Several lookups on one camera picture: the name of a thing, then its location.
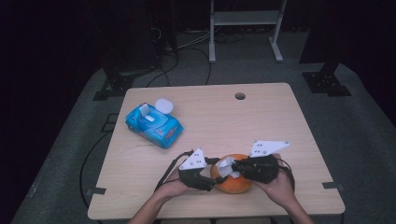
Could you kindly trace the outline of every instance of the blue wipes package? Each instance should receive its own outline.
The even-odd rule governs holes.
[[[169,148],[183,131],[177,119],[148,104],[142,104],[129,113],[126,124],[131,131],[161,148]]]

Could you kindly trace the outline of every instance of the wooden table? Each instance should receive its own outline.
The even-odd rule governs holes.
[[[244,94],[244,100],[235,95]],[[185,128],[168,149],[132,133],[125,116],[140,103],[171,100],[171,113]],[[296,196],[310,215],[342,214],[337,189],[304,115],[286,83],[130,89],[125,95],[88,215],[92,219],[132,217],[154,191],[170,162],[200,147],[208,158],[248,154],[255,140],[290,141],[280,151],[296,179]],[[209,166],[202,175],[209,176]],[[219,189],[192,191],[166,203],[158,218],[262,217],[287,213],[257,187],[242,194]]]

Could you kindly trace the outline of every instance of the orange ball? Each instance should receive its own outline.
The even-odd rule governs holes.
[[[246,159],[248,157],[247,155],[243,155],[243,154],[231,154],[228,156],[233,157],[237,161]],[[220,161],[223,161],[228,156],[222,157]],[[213,179],[216,179],[217,177],[221,177],[221,175],[219,174],[218,166],[216,164],[213,164],[212,167],[210,168],[210,176]],[[252,185],[251,181],[245,179],[242,175],[238,176],[237,178],[233,178],[232,176],[229,175],[228,178],[224,181],[224,183],[217,184],[216,187],[227,193],[242,193],[250,189],[251,185]]]

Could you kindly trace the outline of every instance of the wire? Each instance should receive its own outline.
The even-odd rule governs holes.
[[[177,178],[177,179],[173,179],[173,180],[168,180],[168,181],[165,181],[165,182],[163,182],[163,185],[164,184],[167,184],[167,183],[170,183],[170,182],[175,182],[175,181],[178,181],[180,178]]]
[[[169,54],[168,56],[174,57],[174,58],[176,59],[175,65],[172,66],[172,67],[171,67],[169,70],[167,70],[167,71],[163,70],[163,68],[161,67],[161,69],[163,70],[163,72],[162,72],[161,74],[157,75],[156,77],[154,77],[154,78],[146,85],[146,88],[149,87],[149,85],[151,85],[151,83],[153,83],[157,78],[159,78],[159,77],[161,77],[161,76],[165,76],[165,77],[166,77],[167,85],[170,86],[170,83],[169,83],[170,79],[169,79],[169,76],[167,75],[167,73],[170,72],[170,71],[172,71],[174,68],[177,67],[177,65],[178,65],[178,57],[173,56],[173,55],[171,55],[171,54]]]
[[[156,31],[158,31],[158,37],[157,37],[157,39],[156,40],[152,40],[154,43],[157,43],[157,41],[159,41],[160,39],[161,39],[161,30],[160,29],[158,29],[158,28],[151,28],[151,30],[156,30]]]
[[[172,160],[171,164],[168,166],[168,169],[166,169],[165,173],[163,174],[163,177],[161,177],[160,181],[158,181],[157,186],[155,187],[154,192],[164,183],[163,182],[171,173],[171,171],[173,170],[173,168],[175,167],[177,161],[182,158],[183,156],[190,156],[194,151],[188,151],[188,152],[183,152],[180,155],[178,155],[174,160]]]
[[[237,3],[237,2],[238,2],[238,0],[235,0],[235,1],[233,2],[233,9],[232,9],[232,10],[235,10],[236,3]],[[224,9],[224,11],[228,11],[228,10],[229,10],[230,4],[231,4],[231,0],[228,1],[227,6],[226,6],[226,8]],[[222,27],[222,26],[219,26],[219,27],[215,30],[215,34],[221,29],[221,27]],[[198,44],[198,43],[200,43],[200,42],[202,42],[202,41],[208,39],[209,37],[210,37],[210,32],[206,32],[206,34],[204,34],[203,36],[198,37],[197,39],[192,40],[191,42],[189,42],[189,43],[187,43],[187,44],[184,44],[184,45],[181,45],[181,46],[179,46],[179,47],[177,47],[177,48],[178,48],[178,49],[182,49],[182,48],[186,48],[186,47],[189,47],[189,46]]]
[[[93,146],[91,147],[90,151],[88,151],[87,155],[85,156],[84,162],[82,163],[81,168],[80,168],[80,170],[79,170],[79,194],[81,195],[81,199],[82,199],[82,201],[84,202],[84,204],[85,204],[85,206],[87,207],[87,209],[88,209],[89,205],[88,205],[88,203],[87,203],[87,200],[85,199],[84,192],[83,192],[83,189],[82,189],[82,173],[83,173],[83,171],[84,171],[85,164],[87,163],[87,160],[88,160],[88,158],[90,157],[91,153],[92,153],[93,150],[96,148],[96,146],[107,136],[108,133],[110,133],[110,132],[107,132],[107,133],[103,134],[102,137],[100,137],[100,138],[95,142],[95,144],[93,144]]]
[[[242,37],[238,37],[236,35],[229,35],[229,34],[219,34],[216,36],[216,43],[221,44],[221,45],[231,45],[234,43],[237,43],[239,41],[242,41],[245,39],[244,34],[240,34]]]
[[[183,49],[181,49],[181,50],[186,50],[186,49],[198,50],[198,51],[200,51],[201,53],[203,53],[204,56],[206,57],[206,59],[207,59],[207,64],[209,65],[209,73],[207,74],[207,78],[206,78],[206,82],[205,82],[205,85],[207,85],[207,84],[209,83],[210,75],[211,75],[211,73],[212,73],[212,64],[211,64],[210,61],[209,61],[209,57],[208,57],[208,56],[206,55],[206,53],[205,53],[203,50],[201,50],[201,49],[196,49],[196,48],[183,48]]]
[[[282,159],[278,159],[278,158],[276,158],[276,160],[277,160],[277,161],[285,162],[285,164],[288,166],[289,170],[291,171],[291,167],[290,167],[290,165],[289,165],[286,161],[284,161],[284,160],[282,160]]]

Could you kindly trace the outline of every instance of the floor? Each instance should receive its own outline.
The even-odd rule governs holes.
[[[341,187],[345,223],[391,223],[396,219],[396,130],[359,77],[340,64],[335,75],[351,96],[312,93],[303,72],[322,64],[300,64],[307,33],[281,32],[278,45],[284,57],[277,63],[268,37],[271,33],[228,35],[217,44],[217,61],[208,63],[206,41],[183,49],[179,61],[163,57],[163,70],[137,77],[133,88],[287,82],[291,85],[333,180]],[[179,34],[179,45],[198,34]],[[31,191],[13,223],[97,223],[87,217],[90,189],[95,187],[111,138],[122,97],[93,101],[106,80],[102,69],[92,74],[53,145]],[[317,223],[340,223],[340,216],[313,216]],[[275,217],[289,223],[287,217]],[[105,220],[102,223],[125,223]]]

